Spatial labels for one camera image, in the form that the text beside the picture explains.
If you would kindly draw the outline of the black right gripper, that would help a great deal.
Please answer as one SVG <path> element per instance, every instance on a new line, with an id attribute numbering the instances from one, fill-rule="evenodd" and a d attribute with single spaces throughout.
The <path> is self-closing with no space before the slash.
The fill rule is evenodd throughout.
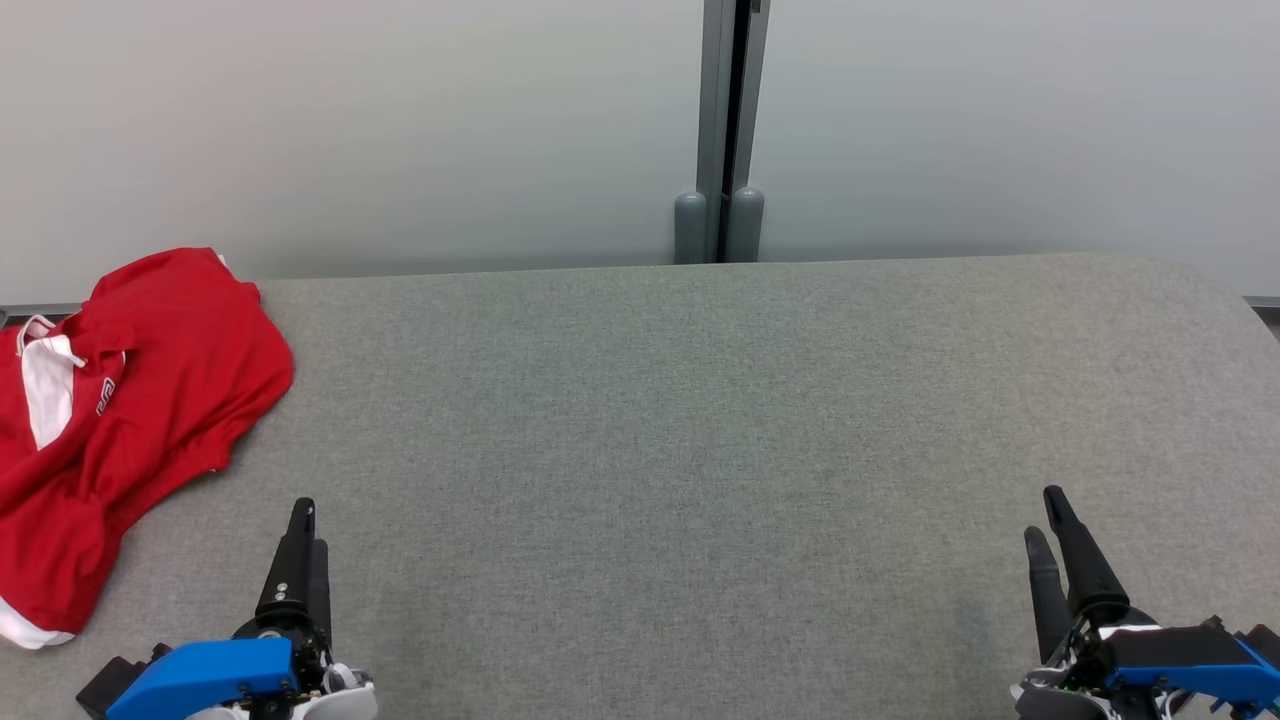
<path id="1" fill-rule="evenodd" d="M 1038 527 L 1028 527 L 1023 539 L 1039 661 L 1050 664 L 1052 688 L 1101 692 L 1108 675 L 1105 642 L 1119 632 L 1153 632 L 1161 625 L 1132 607 L 1129 594 L 1065 491 L 1048 486 L 1043 500 L 1061 550 L 1068 598 L 1047 537 Z"/>

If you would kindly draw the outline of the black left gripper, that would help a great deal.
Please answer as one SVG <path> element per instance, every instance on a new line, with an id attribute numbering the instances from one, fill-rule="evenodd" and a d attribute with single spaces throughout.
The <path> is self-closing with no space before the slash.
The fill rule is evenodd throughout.
<path id="1" fill-rule="evenodd" d="M 314 618 L 311 594 L 314 585 Z M 284 534 L 256 606 L 256 618 L 239 626 L 236 639 L 283 637 L 292 644 L 294 694 L 320 692 L 332 661 L 329 548 L 316 534 L 316 505 L 294 501 Z"/>

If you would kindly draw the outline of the red basketball jersey white trim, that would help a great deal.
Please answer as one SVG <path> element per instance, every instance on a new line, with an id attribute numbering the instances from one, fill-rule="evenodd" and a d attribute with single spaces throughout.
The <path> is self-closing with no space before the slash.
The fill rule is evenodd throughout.
<path id="1" fill-rule="evenodd" d="M 211 471 L 225 469 L 230 452 L 227 464 Z M 73 486 L 69 474 L 49 483 L 0 478 L 0 637 L 40 650 L 81 633 L 124 534 L 156 503 L 205 473 L 210 471 L 187 479 L 161 474 L 106 493 Z"/>

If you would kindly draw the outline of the grey rounded post foot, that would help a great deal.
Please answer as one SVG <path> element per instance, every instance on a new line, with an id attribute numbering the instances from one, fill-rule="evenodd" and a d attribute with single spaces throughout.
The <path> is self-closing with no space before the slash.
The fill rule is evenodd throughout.
<path id="1" fill-rule="evenodd" d="M 703 193 L 681 193 L 675 200 L 675 265 L 701 264 L 707 260 L 708 219 L 708 201 Z"/>
<path id="2" fill-rule="evenodd" d="M 724 222 L 726 263 L 755 263 L 760 252 L 765 199 L 760 190 L 742 187 L 728 201 Z"/>

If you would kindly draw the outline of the grey partition post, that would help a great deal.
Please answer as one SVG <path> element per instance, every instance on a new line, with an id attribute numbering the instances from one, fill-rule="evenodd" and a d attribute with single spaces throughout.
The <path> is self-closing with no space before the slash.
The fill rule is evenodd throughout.
<path id="1" fill-rule="evenodd" d="M 772 0 L 701 0 L 695 188 L 708 201 L 707 260 L 726 263 L 724 222 L 750 181 Z"/>

